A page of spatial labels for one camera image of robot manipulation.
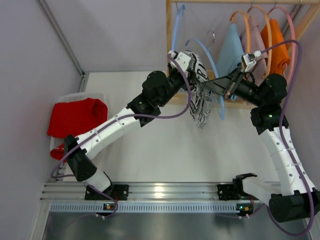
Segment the light blue plastic hanger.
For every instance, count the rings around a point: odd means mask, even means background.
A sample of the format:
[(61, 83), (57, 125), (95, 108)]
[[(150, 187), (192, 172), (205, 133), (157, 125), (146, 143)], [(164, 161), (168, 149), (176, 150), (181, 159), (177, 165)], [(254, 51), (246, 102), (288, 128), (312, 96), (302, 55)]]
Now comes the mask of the light blue plastic hanger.
[(170, 50), (173, 52), (175, 51), (175, 48), (176, 48), (179, 23), (180, 23), (181, 17), (184, 14), (184, 11), (185, 11), (185, 5), (184, 4), (178, 5), (176, 3), (176, 15), (175, 15), (175, 21), (174, 21), (174, 26), (172, 31), (171, 48), (170, 48)]

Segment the red trousers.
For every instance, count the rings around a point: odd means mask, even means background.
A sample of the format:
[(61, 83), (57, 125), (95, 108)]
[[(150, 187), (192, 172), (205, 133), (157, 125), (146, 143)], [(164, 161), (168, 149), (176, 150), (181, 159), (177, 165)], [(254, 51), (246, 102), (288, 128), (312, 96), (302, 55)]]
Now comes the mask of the red trousers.
[(59, 102), (53, 107), (47, 135), (64, 139), (86, 133), (108, 119), (108, 107), (99, 99), (86, 98), (72, 102)]

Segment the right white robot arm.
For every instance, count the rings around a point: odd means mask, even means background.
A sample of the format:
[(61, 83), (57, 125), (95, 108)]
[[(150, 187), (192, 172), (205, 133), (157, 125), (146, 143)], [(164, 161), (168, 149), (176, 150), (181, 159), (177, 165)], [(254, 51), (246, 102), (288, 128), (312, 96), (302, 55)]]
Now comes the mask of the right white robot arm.
[(254, 105), (250, 120), (277, 172), (278, 187), (253, 173), (237, 175), (233, 183), (239, 195), (251, 195), (262, 201), (279, 223), (314, 217), (320, 211), (320, 192), (304, 171), (291, 140), (289, 123), (281, 106), (287, 96), (286, 79), (273, 73), (255, 85), (237, 67), (230, 74), (203, 85), (222, 97), (235, 95)]

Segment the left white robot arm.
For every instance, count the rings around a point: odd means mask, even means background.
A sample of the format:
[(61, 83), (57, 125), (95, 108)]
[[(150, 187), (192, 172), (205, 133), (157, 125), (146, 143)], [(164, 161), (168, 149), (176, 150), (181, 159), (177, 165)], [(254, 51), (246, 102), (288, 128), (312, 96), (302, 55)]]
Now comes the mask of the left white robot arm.
[(170, 51), (169, 75), (162, 71), (151, 72), (142, 84), (142, 92), (118, 114), (97, 127), (77, 136), (64, 139), (64, 157), (78, 182), (87, 184), (105, 198), (113, 192), (109, 176), (98, 169), (93, 159), (108, 145), (142, 128), (154, 119), (163, 119), (163, 108), (181, 88), (191, 91), (192, 57), (184, 52)]

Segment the orange hanger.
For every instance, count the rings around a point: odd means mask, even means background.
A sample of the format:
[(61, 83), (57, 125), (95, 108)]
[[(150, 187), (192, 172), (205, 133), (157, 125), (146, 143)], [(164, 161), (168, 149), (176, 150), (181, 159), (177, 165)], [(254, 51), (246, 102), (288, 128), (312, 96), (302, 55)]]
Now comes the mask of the orange hanger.
[(250, 33), (249, 17), (248, 17), (248, 14), (243, 10), (236, 10), (235, 12), (232, 13), (230, 17), (230, 21), (233, 24), (236, 21), (237, 14), (241, 14), (243, 17), (244, 26), (245, 26), (245, 34), (243, 35), (243, 37), (245, 37), (245, 39), (242, 41), (245, 42), (245, 52), (249, 53), (251, 51), (251, 33)]
[(272, 49), (269, 49), (271, 46), (272, 46), (272, 31), (271, 31), (271, 25), (270, 25), (270, 21), (269, 21), (269, 16), (268, 14), (266, 13), (266, 11), (259, 5), (251, 5), (250, 8), (247, 10), (247, 13), (249, 13), (252, 9), (259, 9), (260, 12), (263, 14), (264, 18), (265, 18), (265, 25), (266, 25), (266, 29), (267, 29), (267, 54), (268, 54), (268, 59), (267, 59), (267, 69), (266, 69), (266, 72), (263, 76), (263, 78), (265, 79), (270, 71), (271, 71), (271, 62), (272, 62), (272, 53), (273, 53), (273, 50)]

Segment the orange trousers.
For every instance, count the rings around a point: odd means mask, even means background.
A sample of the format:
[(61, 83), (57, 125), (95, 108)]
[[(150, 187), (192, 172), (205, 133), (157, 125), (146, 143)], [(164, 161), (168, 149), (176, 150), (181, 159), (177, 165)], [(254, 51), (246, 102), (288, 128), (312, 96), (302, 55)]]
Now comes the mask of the orange trousers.
[[(274, 46), (276, 44), (279, 44), (284, 41), (284, 37), (282, 35), (282, 32), (280, 30), (279, 24), (275, 19), (271, 19), (269, 21), (271, 32), (272, 32), (272, 44), (271, 46)], [(268, 48), (268, 34), (267, 34), (267, 27), (266, 25), (262, 29), (261, 38), (264, 43), (265, 48)], [(287, 50), (287, 47), (285, 44), (278, 46), (276, 48), (272, 49), (272, 59), (271, 59), (271, 68), (270, 68), (270, 74), (280, 74), (282, 75), (285, 71), (285, 69), (290, 64), (290, 56)]]

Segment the pink hanger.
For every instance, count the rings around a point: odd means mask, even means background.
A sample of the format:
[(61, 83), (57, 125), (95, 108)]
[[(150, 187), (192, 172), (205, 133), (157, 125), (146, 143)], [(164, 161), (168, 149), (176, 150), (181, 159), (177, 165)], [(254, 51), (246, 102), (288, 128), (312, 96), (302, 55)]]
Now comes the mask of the pink hanger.
[[(287, 18), (288, 25), (289, 25), (289, 29), (290, 29), (290, 40), (296, 40), (296, 32), (295, 32), (295, 28), (294, 28), (293, 19), (292, 19), (291, 15), (289, 14), (289, 12), (284, 7), (279, 6), (279, 5), (278, 6), (275, 5), (268, 11), (268, 15), (270, 15), (272, 13), (272, 11), (275, 9), (279, 9), (285, 14), (285, 16)], [(288, 82), (290, 82), (292, 79), (293, 73), (294, 73), (295, 59), (296, 59), (296, 47), (294, 46), (293, 49), (291, 50), (292, 43), (287, 43), (286, 47), (287, 47), (287, 50), (290, 51), (290, 53), (291, 53), (291, 58), (290, 58), (288, 75), (286, 75), (284, 72), (283, 76), (286, 78), (286, 80)]]

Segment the wooden clothes rack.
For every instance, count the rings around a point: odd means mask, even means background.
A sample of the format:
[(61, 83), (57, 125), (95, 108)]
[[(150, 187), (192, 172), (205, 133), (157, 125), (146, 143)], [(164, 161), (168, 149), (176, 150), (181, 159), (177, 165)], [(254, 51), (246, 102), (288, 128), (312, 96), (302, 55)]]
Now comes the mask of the wooden clothes rack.
[[(295, 28), (296, 39), (300, 40), (306, 30), (309, 28), (311, 23), (314, 21), (316, 16), (320, 12), (320, 1), (319, 0), (166, 0), (166, 48), (167, 52), (172, 47), (172, 3), (195, 3), (195, 4), (258, 4), (258, 5), (293, 5), (298, 6), (309, 5), (309, 8), (301, 18), (300, 22)], [(169, 105), (180, 105), (185, 103), (185, 94), (182, 92), (177, 93), (170, 101)], [(252, 107), (247, 105), (243, 100), (226, 100), (226, 108), (230, 109), (246, 109), (249, 110)]]

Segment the white plastic basket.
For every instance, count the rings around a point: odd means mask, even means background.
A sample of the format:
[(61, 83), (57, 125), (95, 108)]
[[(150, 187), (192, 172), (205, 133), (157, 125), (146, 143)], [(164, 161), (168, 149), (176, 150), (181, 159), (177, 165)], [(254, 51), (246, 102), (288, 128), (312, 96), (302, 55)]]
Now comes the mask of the white plastic basket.
[[(98, 99), (103, 103), (106, 102), (105, 95), (102, 92), (78, 92), (78, 93), (72, 93), (72, 94), (68, 94), (60, 97), (57, 103), (70, 103), (70, 102), (82, 101), (87, 98)], [(59, 147), (63, 142), (64, 141), (62, 138), (51, 137), (49, 150), (51, 151)]]

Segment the aluminium corner post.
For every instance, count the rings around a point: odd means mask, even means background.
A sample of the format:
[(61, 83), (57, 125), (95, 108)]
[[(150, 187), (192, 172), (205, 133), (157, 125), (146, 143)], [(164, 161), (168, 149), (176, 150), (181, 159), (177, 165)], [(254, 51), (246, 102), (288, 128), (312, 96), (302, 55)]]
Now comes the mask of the aluminium corner post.
[(79, 73), (80, 76), (83, 76), (85, 74), (85, 71), (81, 67), (74, 51), (71, 48), (71, 45), (69, 44), (65, 34), (63, 33), (56, 17), (54, 16), (52, 10), (50, 9), (50, 6), (48, 5), (46, 0), (36, 0), (35, 1), (38, 5), (40, 10), (44, 13), (46, 19), (48, 20), (50, 26), (52, 27), (54, 33), (56, 34), (60, 44), (66, 51), (68, 57), (70, 58), (73, 66), (75, 67), (76, 71)]

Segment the aluminium mounting rail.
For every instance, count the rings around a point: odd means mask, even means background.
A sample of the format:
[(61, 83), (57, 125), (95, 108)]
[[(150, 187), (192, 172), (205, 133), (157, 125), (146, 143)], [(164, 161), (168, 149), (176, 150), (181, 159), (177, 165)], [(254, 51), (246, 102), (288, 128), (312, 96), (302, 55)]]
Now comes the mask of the aluminium mounting rail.
[[(121, 182), (114, 185), (111, 196), (118, 201), (238, 200), (230, 182)], [(42, 201), (98, 201), (102, 197), (79, 182), (46, 183)]]

